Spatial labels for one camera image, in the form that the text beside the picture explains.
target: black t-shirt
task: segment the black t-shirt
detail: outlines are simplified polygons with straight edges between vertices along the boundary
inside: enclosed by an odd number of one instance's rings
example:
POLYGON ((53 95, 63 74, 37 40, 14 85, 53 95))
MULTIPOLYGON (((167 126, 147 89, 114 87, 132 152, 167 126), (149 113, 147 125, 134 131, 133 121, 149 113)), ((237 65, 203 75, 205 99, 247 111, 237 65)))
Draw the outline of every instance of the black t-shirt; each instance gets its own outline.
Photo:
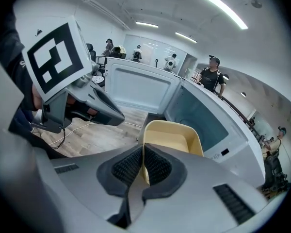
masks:
POLYGON ((200 82, 204 85, 204 87, 207 90, 211 92, 215 89, 217 79, 219 84, 224 84, 222 73, 220 73, 218 77, 218 70, 216 70, 215 72, 211 72, 210 68, 208 68, 207 70, 205 68, 204 70, 201 71, 200 74, 202 75, 202 79, 200 80, 200 82))

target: beige plastic container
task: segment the beige plastic container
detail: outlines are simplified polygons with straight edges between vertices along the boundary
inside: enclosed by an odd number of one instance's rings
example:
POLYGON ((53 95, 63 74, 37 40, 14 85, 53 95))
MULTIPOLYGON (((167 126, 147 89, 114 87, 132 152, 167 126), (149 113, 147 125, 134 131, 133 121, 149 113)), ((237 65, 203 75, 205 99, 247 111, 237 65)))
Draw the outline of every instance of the beige plastic container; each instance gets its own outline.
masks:
MULTIPOLYGON (((145 143, 157 144, 179 151, 204 156, 196 131, 189 126, 175 122, 162 120, 154 120, 150 122, 145 128, 143 146, 145 143)), ((144 165, 143 176, 149 183, 148 174, 144 165)))

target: white door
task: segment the white door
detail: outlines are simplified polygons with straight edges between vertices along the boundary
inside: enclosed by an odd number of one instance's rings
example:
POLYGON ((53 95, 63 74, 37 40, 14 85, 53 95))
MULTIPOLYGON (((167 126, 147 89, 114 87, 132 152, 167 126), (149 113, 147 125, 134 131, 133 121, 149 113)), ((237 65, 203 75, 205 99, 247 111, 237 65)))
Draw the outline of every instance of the white door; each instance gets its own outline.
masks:
POLYGON ((120 105, 163 114, 181 78, 141 63, 107 58, 105 91, 120 105))

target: person in beige shirt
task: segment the person in beige shirt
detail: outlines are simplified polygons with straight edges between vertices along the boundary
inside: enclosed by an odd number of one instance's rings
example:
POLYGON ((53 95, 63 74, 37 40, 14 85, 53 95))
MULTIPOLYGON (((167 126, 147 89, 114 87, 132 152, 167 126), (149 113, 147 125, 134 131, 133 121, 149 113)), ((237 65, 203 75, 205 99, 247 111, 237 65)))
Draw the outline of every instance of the person in beige shirt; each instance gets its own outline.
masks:
POLYGON ((279 149, 279 147, 282 143, 282 139, 286 133, 287 133, 286 128, 280 128, 276 141, 273 141, 271 143, 265 142, 264 147, 261 149, 262 155, 263 155, 263 160, 265 160, 267 158, 267 152, 269 152, 270 154, 273 154, 274 152, 276 152, 279 149))

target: floor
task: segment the floor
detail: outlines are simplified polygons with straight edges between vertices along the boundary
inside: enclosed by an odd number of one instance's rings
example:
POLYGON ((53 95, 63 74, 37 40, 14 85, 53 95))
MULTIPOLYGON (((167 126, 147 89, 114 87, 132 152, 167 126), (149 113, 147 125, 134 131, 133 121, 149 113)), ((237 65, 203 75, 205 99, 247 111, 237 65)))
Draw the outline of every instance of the floor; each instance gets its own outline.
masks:
MULTIPOLYGON (((125 121, 118 126, 91 124, 71 133, 72 130, 90 123, 79 118, 73 119, 65 129, 66 136, 71 134, 66 137, 64 144, 57 151, 65 156, 75 157, 109 151, 127 144, 137 144, 136 138, 147 113, 127 107, 120 107, 120 109, 125 116, 125 121)), ((41 138, 48 144, 63 137, 63 132, 56 134, 40 129, 38 131, 41 133, 41 138)), ((61 141, 51 146, 58 146, 61 141)))

